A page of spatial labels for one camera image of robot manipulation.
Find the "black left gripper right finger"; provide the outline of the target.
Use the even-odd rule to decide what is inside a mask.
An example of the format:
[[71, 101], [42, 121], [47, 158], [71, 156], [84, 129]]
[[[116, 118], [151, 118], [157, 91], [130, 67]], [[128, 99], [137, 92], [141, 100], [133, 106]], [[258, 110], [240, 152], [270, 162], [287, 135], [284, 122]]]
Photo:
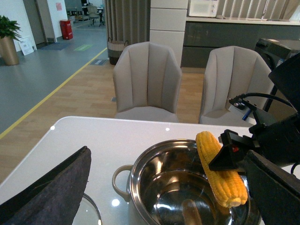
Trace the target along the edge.
[[300, 180], [250, 150], [245, 157], [246, 177], [266, 225], [300, 223]]

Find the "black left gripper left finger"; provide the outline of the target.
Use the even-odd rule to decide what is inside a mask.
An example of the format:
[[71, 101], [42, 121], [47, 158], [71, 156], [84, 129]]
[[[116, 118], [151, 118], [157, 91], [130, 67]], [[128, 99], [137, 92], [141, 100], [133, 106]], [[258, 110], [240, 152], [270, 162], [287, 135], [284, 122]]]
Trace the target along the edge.
[[79, 149], [0, 206], [2, 225], [70, 225], [80, 206], [91, 165], [91, 151]]

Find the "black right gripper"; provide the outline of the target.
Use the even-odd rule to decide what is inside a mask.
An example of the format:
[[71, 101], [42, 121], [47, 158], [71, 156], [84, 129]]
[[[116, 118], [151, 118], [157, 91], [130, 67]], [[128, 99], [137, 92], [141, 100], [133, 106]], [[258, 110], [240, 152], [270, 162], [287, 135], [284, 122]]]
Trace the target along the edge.
[[[274, 121], [267, 112], [245, 100], [247, 97], [263, 97], [282, 102], [289, 107], [289, 101], [271, 94], [246, 93], [228, 99], [229, 103], [242, 110], [244, 107], [253, 113], [256, 124], [249, 131], [258, 144], [255, 151], [279, 167], [300, 164], [300, 114]], [[245, 143], [241, 136], [231, 130], [220, 135], [222, 148], [209, 163], [211, 171], [244, 172]]]

